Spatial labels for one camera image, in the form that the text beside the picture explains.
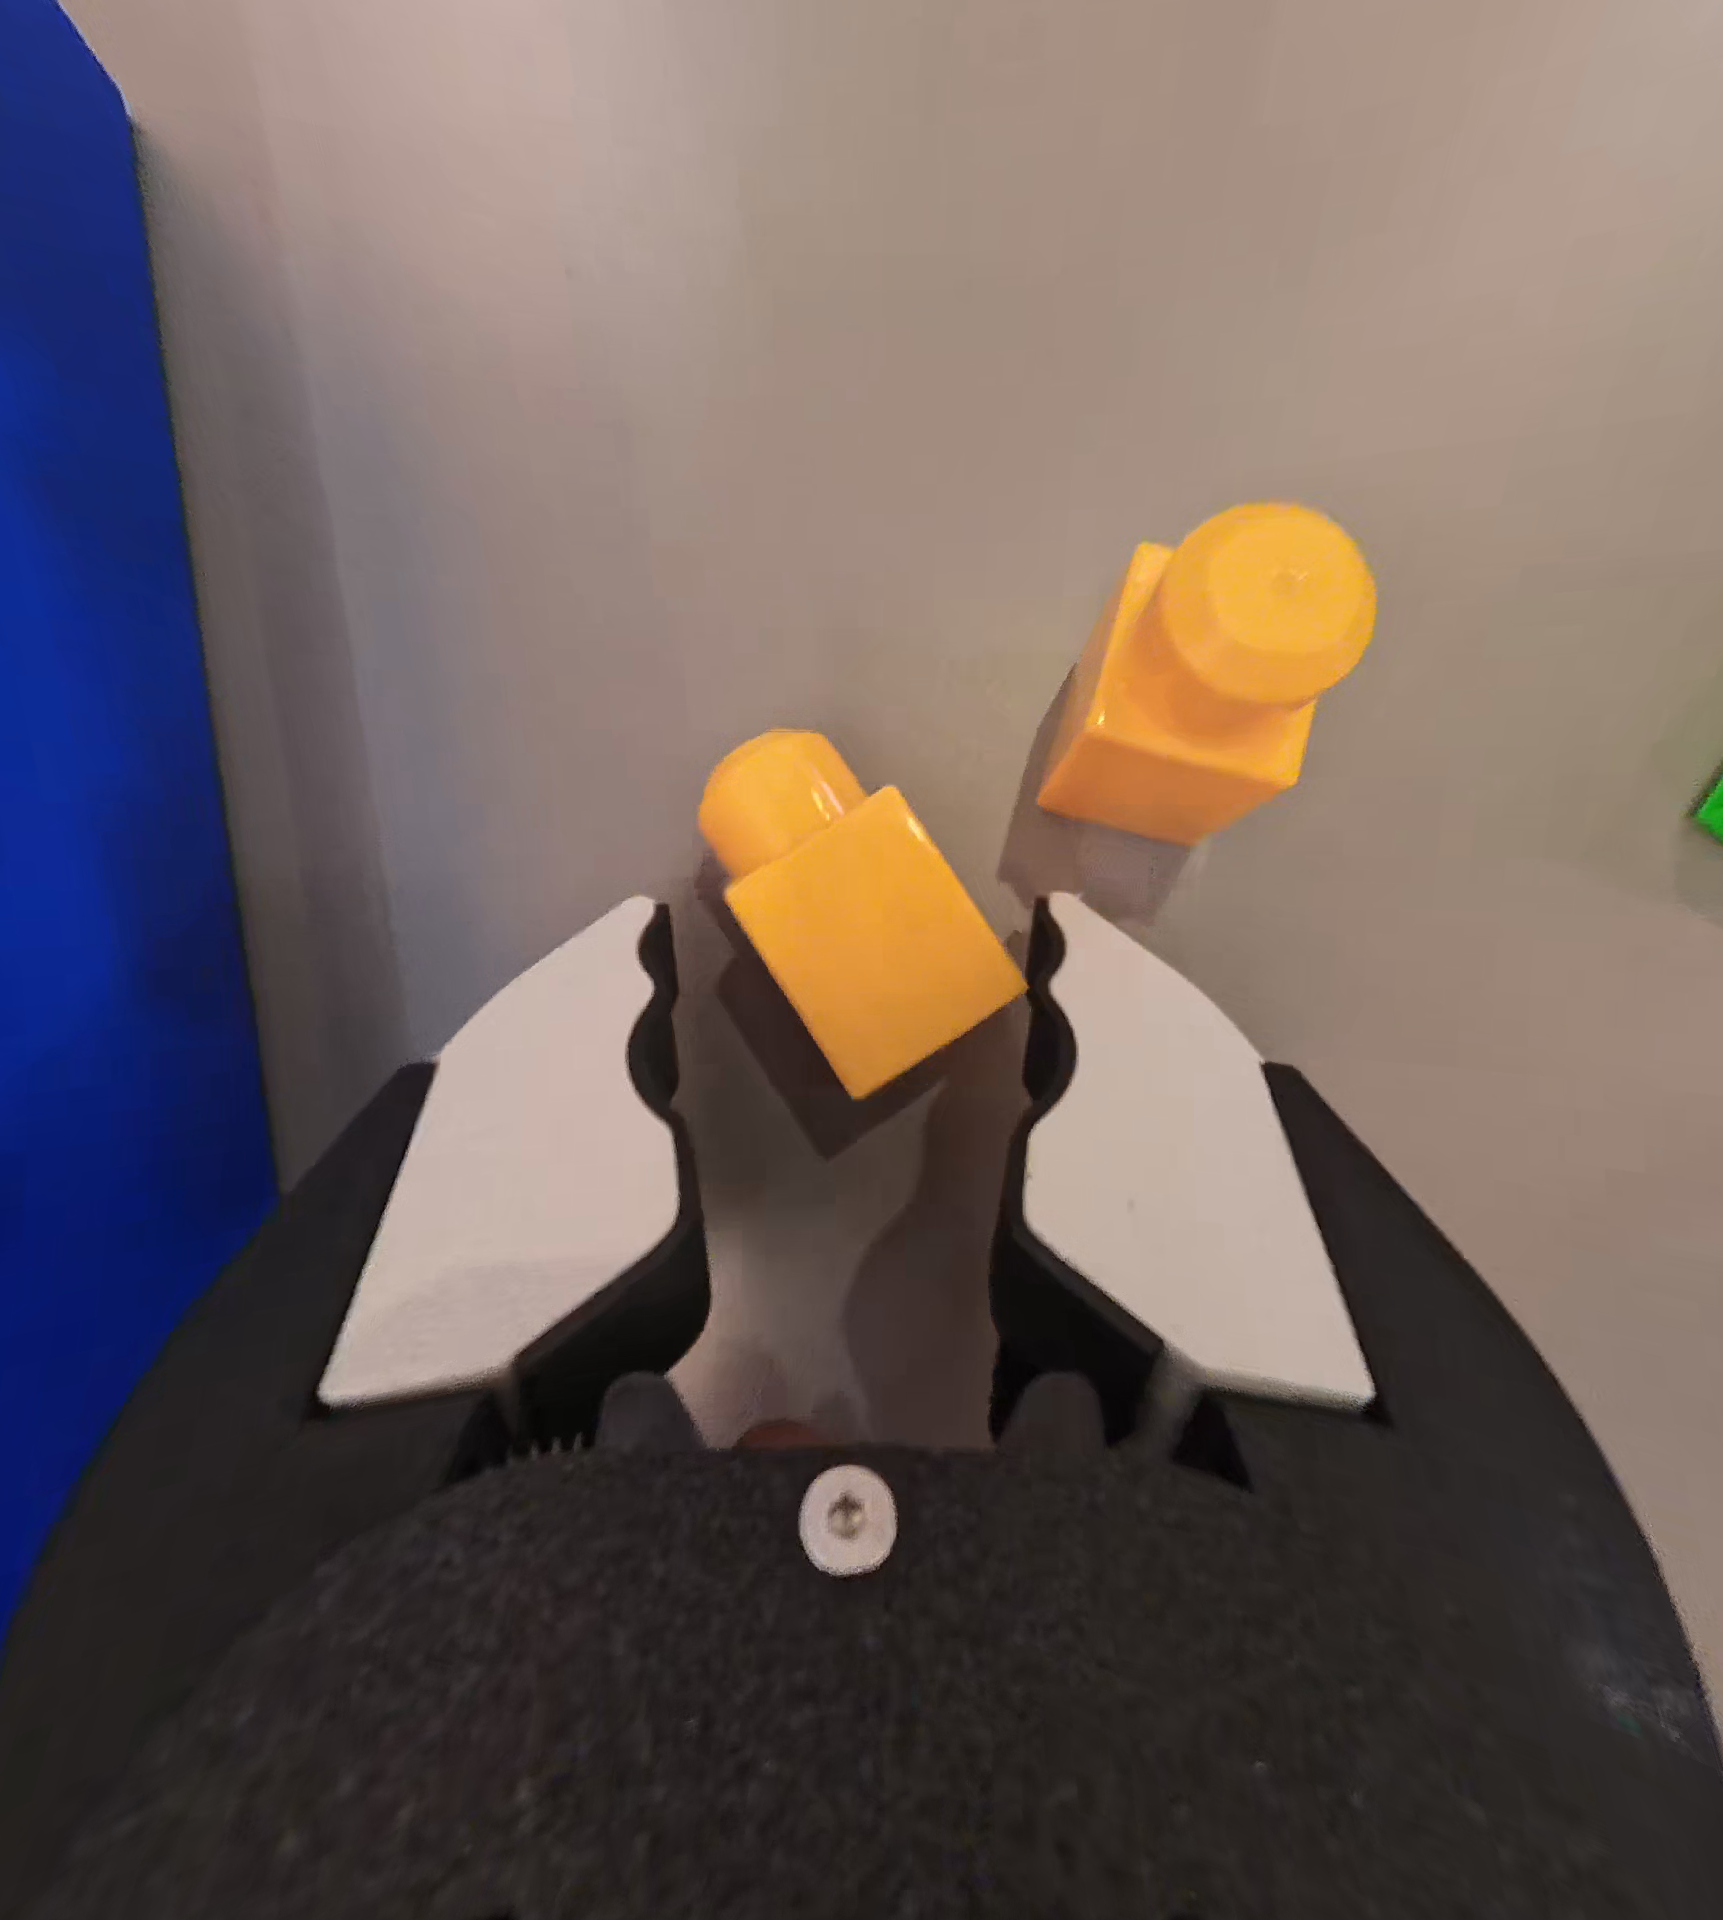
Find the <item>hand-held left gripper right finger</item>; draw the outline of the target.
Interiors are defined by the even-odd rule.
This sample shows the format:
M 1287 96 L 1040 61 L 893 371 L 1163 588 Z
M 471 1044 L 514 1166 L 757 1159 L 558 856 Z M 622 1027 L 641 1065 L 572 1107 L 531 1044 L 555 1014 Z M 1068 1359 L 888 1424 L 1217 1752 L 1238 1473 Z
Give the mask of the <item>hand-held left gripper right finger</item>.
M 1362 1413 L 1377 1379 L 1257 1044 L 1078 892 L 1036 899 L 1023 986 L 998 1372 L 1082 1372 L 1104 1418 L 1193 1394 Z

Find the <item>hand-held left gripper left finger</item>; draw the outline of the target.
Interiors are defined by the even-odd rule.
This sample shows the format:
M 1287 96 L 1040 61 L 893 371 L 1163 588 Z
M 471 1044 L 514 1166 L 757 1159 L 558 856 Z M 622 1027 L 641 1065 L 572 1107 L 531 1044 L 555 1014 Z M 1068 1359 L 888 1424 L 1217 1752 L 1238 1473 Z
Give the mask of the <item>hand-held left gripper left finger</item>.
M 670 911 L 622 899 L 438 1044 L 316 1379 L 329 1409 L 507 1386 L 523 1413 L 592 1413 L 616 1372 L 697 1345 L 670 1014 Z

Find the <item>orange mega block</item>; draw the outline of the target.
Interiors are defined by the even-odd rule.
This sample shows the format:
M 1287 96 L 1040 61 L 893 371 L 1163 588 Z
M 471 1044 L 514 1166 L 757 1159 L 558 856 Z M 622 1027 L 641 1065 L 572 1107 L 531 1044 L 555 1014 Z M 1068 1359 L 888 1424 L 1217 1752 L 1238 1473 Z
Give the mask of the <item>orange mega block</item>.
M 865 784 L 828 734 L 738 742 L 697 790 L 722 911 L 846 1095 L 1023 998 L 1023 977 L 901 784 Z
M 1040 810 L 1200 845 L 1305 772 L 1317 698 L 1377 637 L 1358 542 L 1287 499 L 1143 542 L 1068 669 Z

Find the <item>blue storage bin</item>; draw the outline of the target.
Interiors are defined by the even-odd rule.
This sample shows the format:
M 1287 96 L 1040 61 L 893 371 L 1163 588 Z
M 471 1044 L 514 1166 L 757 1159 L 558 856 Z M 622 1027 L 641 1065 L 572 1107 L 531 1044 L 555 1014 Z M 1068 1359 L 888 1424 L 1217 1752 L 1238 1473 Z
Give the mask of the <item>blue storage bin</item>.
M 129 108 L 0 0 L 0 1645 L 269 1204 Z

